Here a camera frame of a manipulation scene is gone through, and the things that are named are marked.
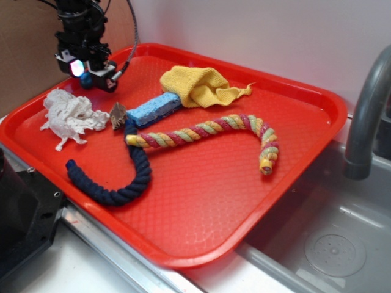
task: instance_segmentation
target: sink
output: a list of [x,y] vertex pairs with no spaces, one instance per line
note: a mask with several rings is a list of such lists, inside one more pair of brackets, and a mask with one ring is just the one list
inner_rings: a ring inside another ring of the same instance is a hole
[[344,150],[330,143],[239,248],[295,292],[391,291],[391,164],[353,181]]

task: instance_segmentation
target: sink drain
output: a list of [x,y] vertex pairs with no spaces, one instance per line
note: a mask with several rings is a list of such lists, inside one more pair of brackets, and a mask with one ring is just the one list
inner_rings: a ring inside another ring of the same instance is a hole
[[363,243],[341,228],[323,228],[305,242],[305,256],[318,271],[333,277],[358,272],[365,263]]

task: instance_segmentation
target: yellow cloth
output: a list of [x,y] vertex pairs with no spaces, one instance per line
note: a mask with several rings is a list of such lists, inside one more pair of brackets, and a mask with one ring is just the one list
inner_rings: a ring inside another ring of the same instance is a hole
[[214,68],[174,66],[165,72],[160,83],[164,92],[176,93],[184,107],[228,106],[235,99],[251,94],[246,89],[230,87],[228,81]]

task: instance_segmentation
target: navy blue rope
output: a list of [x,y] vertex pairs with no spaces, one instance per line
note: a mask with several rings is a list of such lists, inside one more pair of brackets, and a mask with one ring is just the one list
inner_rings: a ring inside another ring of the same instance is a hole
[[[137,134],[137,128],[135,127],[131,119],[127,119],[125,123],[125,137],[128,134]],[[118,191],[108,191],[104,187],[93,182],[83,170],[76,165],[74,160],[69,160],[66,164],[68,170],[68,177],[73,184],[91,197],[96,202],[105,206],[123,206],[130,203],[143,193],[148,187],[151,181],[151,168],[145,151],[138,146],[128,146],[130,158],[134,162],[134,168],[136,169],[136,177],[131,184]]]

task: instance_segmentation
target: blue sponge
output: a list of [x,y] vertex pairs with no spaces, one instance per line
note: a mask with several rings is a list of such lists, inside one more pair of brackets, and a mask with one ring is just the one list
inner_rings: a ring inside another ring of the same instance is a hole
[[136,109],[126,112],[139,128],[148,127],[182,108],[181,99],[174,93],[163,93]]

